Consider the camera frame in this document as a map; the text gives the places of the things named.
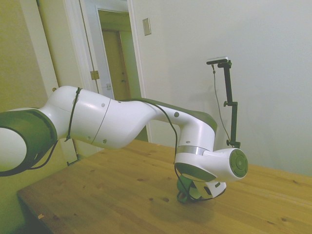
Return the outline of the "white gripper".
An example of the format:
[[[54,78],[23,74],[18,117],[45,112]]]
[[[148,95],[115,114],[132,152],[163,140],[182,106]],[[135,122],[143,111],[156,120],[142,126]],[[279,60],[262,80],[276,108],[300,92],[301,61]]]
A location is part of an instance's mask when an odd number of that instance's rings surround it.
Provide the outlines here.
[[[211,185],[212,196],[219,196],[225,192],[227,184],[225,182],[216,182]]]

